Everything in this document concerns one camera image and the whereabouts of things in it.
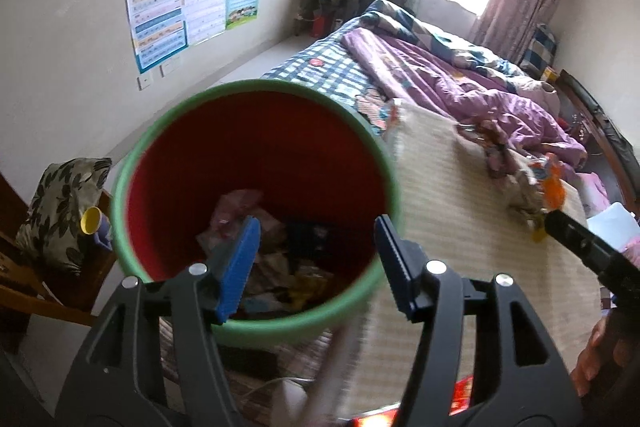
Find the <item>person's right hand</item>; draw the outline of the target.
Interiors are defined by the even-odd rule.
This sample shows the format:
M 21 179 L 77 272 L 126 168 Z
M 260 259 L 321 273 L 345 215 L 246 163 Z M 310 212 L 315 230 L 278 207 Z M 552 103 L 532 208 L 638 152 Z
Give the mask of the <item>person's right hand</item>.
M 590 389 L 590 383 L 600 372 L 603 365 L 598 347 L 608 332 L 608 317 L 602 319 L 593 326 L 588 343 L 582 352 L 579 353 L 576 366 L 570 372 L 577 394 L 582 398 Z

